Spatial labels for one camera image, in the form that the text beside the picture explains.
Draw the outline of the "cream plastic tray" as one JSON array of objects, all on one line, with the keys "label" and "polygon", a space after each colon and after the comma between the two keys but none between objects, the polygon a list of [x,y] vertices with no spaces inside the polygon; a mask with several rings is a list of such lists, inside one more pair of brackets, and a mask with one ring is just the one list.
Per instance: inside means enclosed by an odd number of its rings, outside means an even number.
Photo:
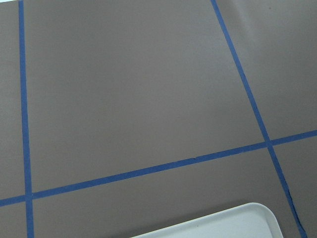
[{"label": "cream plastic tray", "polygon": [[138,237],[282,238],[283,234],[270,209],[260,203],[247,203]]}]

